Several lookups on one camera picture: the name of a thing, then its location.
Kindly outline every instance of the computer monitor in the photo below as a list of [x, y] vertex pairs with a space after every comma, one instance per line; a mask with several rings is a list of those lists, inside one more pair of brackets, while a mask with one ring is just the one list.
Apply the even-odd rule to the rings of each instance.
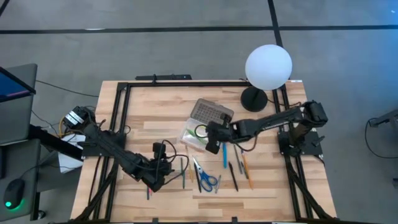
[[36, 94], [36, 91], [0, 67], [0, 103]]

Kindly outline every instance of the gray floor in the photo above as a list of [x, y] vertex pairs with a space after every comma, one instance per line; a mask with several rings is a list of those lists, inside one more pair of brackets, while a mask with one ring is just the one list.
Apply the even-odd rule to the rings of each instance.
[[[395, 0], [276, 0], [275, 8], [280, 26], [398, 24]], [[271, 24], [265, 0], [11, 0], [0, 18], [0, 29]], [[391, 183], [398, 177], [398, 160], [377, 158], [364, 143], [366, 121], [398, 108], [397, 39], [398, 30], [282, 32], [294, 62], [292, 78], [304, 81], [308, 98], [322, 102], [330, 120], [318, 131], [326, 136], [326, 171], [343, 220], [398, 219], [398, 190]], [[248, 54], [274, 43], [272, 31], [0, 35], [0, 64], [37, 63], [39, 80], [98, 94], [103, 80], [153, 73], [189, 73], [197, 80], [243, 78]], [[96, 98], [38, 83], [34, 111], [56, 123], [76, 105], [95, 104]], [[32, 122], [45, 126], [36, 118]], [[369, 142], [378, 153], [396, 156], [397, 139], [390, 130], [370, 129]], [[49, 216], [36, 223], [66, 221], [76, 185], [43, 194], [40, 206]]]

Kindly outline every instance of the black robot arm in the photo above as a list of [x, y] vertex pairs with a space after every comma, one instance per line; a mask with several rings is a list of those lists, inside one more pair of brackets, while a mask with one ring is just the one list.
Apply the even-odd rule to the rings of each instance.
[[136, 181], [142, 180], [154, 192], [165, 184], [164, 177], [174, 171], [171, 162], [167, 159], [178, 155], [175, 153], [174, 156], [167, 157], [165, 144], [159, 142], [153, 144], [153, 159], [124, 150], [115, 140], [118, 134], [102, 131], [101, 125], [97, 125], [95, 121], [94, 113], [85, 107], [74, 108], [65, 116], [63, 123], [69, 130], [86, 136], [84, 142], [78, 142], [83, 150], [85, 147], [93, 147], [99, 151], [106, 151], [118, 161], [125, 173]]
[[221, 142], [238, 144], [256, 138], [262, 131], [289, 123], [298, 123], [291, 132], [292, 144], [298, 144], [312, 128], [322, 127], [327, 121], [328, 118], [322, 105], [309, 101], [301, 106], [261, 119], [242, 119], [230, 124], [210, 122], [206, 127], [208, 137], [206, 150], [217, 154]]

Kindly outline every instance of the white spherical lamp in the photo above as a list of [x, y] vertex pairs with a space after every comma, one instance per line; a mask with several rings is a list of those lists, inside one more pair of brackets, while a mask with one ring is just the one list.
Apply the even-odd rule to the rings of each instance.
[[289, 79], [292, 59], [282, 47], [263, 45], [251, 52], [246, 60], [245, 72], [252, 87], [243, 91], [241, 103], [248, 111], [258, 112], [268, 101], [263, 90], [275, 90]]

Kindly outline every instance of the blue scissors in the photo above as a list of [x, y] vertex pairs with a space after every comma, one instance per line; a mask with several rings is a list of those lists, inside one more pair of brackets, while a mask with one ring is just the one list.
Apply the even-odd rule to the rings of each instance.
[[193, 157], [193, 161], [198, 168], [198, 172], [200, 174], [200, 185], [205, 189], [207, 192], [211, 192], [213, 190], [213, 186], [217, 185], [217, 178], [207, 175], [205, 171], [199, 166], [197, 160]]

